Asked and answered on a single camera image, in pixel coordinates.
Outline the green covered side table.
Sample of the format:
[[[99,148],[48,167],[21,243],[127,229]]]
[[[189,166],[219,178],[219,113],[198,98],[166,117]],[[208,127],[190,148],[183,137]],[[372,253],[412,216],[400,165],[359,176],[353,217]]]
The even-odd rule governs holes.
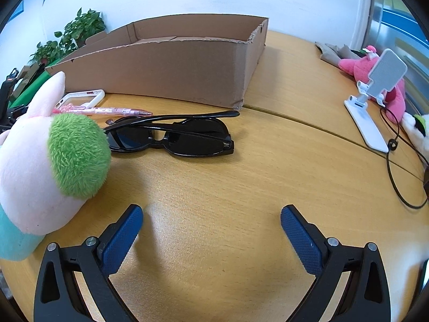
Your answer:
[[[17,75],[17,83],[9,98],[8,108],[27,105],[42,85],[51,77],[45,63],[24,65]]]

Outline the white panda plush toy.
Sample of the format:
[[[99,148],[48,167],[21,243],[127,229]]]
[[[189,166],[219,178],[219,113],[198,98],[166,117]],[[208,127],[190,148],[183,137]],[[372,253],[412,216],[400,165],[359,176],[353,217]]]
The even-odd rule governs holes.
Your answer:
[[[428,166],[429,152],[429,114],[411,115],[405,113],[401,119],[401,126],[408,135],[413,146],[424,156],[423,164]]]

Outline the small green potted plant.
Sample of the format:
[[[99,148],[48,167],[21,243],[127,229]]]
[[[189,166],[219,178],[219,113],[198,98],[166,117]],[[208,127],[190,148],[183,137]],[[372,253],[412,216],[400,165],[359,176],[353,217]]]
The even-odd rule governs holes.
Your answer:
[[[64,57],[64,51],[57,41],[48,41],[46,44],[39,42],[36,51],[31,55],[33,63],[48,65]]]

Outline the brown cardboard box tray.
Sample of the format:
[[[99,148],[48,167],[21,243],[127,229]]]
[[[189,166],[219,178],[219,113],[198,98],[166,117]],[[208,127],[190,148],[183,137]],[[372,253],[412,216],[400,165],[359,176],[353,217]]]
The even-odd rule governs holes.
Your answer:
[[[268,31],[244,14],[173,14],[138,20],[47,67],[69,92],[103,89],[241,109]]]

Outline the white clear phone case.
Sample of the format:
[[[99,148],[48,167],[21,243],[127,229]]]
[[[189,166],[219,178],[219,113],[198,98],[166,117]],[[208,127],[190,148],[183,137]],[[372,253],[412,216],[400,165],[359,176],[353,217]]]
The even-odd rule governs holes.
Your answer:
[[[69,92],[55,106],[57,109],[65,105],[82,106],[85,108],[94,108],[105,97],[103,89],[94,89],[82,92]]]

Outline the grey folded cloth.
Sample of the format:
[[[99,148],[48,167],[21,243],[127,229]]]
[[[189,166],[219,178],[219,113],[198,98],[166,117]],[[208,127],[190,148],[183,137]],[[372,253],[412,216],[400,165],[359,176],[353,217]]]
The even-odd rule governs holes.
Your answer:
[[[314,42],[314,44],[321,52],[320,59],[337,68],[339,67],[339,61],[342,59],[358,60],[360,58],[345,44],[342,47],[321,42]]]

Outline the white phone stand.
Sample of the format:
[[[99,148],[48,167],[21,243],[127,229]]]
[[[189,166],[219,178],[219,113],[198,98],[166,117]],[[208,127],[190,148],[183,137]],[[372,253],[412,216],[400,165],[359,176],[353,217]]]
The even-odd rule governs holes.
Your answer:
[[[385,96],[393,91],[401,79],[403,79],[407,66],[403,60],[391,49],[385,49],[380,56],[366,50],[366,57],[376,62],[368,73],[368,83],[357,81],[356,86],[359,95],[349,96],[344,101],[344,105],[354,120],[365,143],[372,150],[381,153],[389,151],[387,144],[367,112],[368,101],[370,99],[382,108],[385,107]]]

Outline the pink transparent pen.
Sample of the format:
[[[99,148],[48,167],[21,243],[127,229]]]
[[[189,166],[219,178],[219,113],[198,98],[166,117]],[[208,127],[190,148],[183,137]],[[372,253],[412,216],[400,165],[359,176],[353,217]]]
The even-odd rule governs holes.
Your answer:
[[[86,116],[92,115],[113,115],[113,116],[152,116],[149,111],[132,108],[112,108],[112,107],[93,107],[87,108],[84,106],[64,105],[59,108],[54,108],[54,114],[82,114]]]

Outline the pink strawberry bear plush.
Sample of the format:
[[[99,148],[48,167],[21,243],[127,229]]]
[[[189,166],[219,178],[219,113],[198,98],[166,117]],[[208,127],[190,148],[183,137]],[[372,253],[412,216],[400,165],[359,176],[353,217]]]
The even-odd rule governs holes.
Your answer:
[[[374,46],[368,45],[366,49],[369,51],[365,56],[359,59],[344,58],[339,61],[339,69],[348,75],[351,75],[356,82],[361,81],[367,84],[369,82],[368,74],[377,62],[379,57]],[[405,82],[401,78],[391,91],[384,91],[385,107],[390,111],[387,112],[387,118],[395,123],[401,122],[406,111],[405,103]]]

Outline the pink pig plush toy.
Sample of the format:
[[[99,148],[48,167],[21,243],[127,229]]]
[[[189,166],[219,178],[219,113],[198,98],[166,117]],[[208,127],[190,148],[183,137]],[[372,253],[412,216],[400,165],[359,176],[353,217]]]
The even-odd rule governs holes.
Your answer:
[[[48,79],[28,109],[1,133],[1,258],[26,259],[68,224],[105,182],[105,132],[82,114],[57,114],[65,74]]]

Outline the black sunglasses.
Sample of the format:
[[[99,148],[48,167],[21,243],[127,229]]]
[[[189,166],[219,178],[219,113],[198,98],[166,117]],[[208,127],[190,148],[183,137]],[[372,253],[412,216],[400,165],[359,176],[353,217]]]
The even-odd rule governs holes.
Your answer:
[[[137,153],[153,148],[187,158],[224,156],[234,152],[234,141],[222,120],[239,115],[238,111],[222,111],[130,116],[109,124],[104,132],[110,150],[115,153]]]

